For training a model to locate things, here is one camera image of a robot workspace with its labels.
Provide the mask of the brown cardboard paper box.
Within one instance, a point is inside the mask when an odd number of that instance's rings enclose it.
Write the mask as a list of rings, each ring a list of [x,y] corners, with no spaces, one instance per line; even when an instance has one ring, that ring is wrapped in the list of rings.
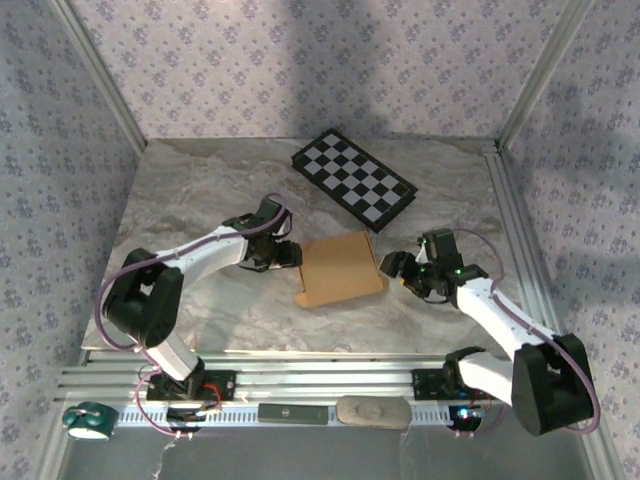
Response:
[[[366,231],[312,240],[301,251],[302,292],[295,301],[302,308],[377,295],[388,287]]]

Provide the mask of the black and white checkerboard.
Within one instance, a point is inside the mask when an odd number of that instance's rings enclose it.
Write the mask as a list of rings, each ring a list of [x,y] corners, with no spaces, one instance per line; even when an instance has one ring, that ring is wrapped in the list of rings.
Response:
[[[297,151],[292,167],[375,233],[413,200],[417,188],[335,129]]]

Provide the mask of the grey oval metal plate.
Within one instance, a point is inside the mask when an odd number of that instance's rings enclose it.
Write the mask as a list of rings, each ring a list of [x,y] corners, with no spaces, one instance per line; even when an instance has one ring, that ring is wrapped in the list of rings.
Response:
[[[336,403],[338,420],[350,426],[404,430],[412,409],[401,397],[344,396]]]

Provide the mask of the black rectangular flat device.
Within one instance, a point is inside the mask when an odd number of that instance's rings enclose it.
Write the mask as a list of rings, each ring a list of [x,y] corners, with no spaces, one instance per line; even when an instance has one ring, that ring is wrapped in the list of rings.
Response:
[[[257,418],[268,424],[326,426],[329,410],[318,405],[260,403]]]

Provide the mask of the black controller board with LED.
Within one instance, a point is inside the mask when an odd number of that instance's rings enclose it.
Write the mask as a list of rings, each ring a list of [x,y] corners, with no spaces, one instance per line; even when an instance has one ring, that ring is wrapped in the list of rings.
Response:
[[[456,434],[471,434],[480,427],[485,415],[481,406],[450,406],[451,424],[448,428]]]

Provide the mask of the green tape roll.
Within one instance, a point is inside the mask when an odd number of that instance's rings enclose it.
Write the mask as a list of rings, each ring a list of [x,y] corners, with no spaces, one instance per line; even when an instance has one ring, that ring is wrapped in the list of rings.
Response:
[[[82,402],[67,408],[62,424],[75,440],[108,441],[119,419],[119,411],[101,403]]]

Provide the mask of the aluminium side rail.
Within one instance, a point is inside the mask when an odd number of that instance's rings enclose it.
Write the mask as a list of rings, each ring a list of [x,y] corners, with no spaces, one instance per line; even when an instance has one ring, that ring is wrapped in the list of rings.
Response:
[[[565,318],[558,314],[550,278],[539,255],[539,242],[510,165],[494,140],[483,141],[482,146],[515,268],[521,307],[535,320],[558,333],[574,332]]]

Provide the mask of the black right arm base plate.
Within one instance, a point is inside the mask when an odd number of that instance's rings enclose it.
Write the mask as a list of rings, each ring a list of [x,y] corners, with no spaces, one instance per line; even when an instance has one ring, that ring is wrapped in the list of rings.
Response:
[[[452,371],[445,368],[412,370],[411,380],[415,400],[470,402],[478,399],[494,399],[486,392],[466,386]]]

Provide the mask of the long aluminium base rail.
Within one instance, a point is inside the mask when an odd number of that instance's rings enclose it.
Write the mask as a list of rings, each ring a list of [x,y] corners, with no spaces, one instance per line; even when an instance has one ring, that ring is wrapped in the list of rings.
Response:
[[[346,395],[413,395],[411,372],[436,364],[378,361],[257,362],[210,364],[209,370],[235,373],[234,397],[259,400],[329,401]],[[76,398],[126,399],[151,368],[132,362],[91,362],[62,371],[57,388]]]

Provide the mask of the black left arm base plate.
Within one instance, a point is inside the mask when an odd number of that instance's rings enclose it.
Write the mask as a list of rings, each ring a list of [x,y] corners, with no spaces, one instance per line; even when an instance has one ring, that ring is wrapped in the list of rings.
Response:
[[[149,401],[230,401],[234,399],[235,388],[233,370],[203,370],[185,380],[158,373],[149,380],[146,398]]]

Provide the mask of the aluminium corner post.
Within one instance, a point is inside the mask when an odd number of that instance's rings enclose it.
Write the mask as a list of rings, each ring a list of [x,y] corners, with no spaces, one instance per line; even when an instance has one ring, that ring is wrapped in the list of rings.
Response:
[[[147,140],[71,0],[47,0],[47,2],[58,16],[71,43],[107,106],[114,114],[127,140],[136,154],[142,155],[146,149]]]
[[[544,93],[553,73],[570,46],[595,0],[567,0],[550,32],[548,42],[533,65],[514,107],[496,138],[496,148],[503,153],[510,148],[517,134],[530,117]]]

